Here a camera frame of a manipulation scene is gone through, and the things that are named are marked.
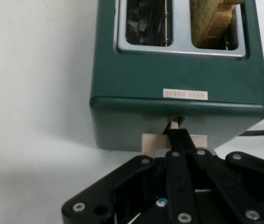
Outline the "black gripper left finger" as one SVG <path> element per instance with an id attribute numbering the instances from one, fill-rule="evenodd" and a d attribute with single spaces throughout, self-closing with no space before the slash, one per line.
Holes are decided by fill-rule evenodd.
<path id="1" fill-rule="evenodd" d="M 124 163 L 62 206 L 65 224 L 193 224 L 195 193 L 186 152 L 187 130 L 167 133 L 165 157 L 140 155 Z"/>

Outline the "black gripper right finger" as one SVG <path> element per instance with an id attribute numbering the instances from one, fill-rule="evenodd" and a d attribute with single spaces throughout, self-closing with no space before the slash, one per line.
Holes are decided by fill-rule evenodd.
<path id="1" fill-rule="evenodd" d="M 201 218 L 210 224 L 264 224 L 264 159 L 231 152 L 225 159 L 197 148 L 186 129 L 178 130 L 178 148 L 196 190 L 209 189 L 209 199 L 199 200 L 208 211 Z"/>

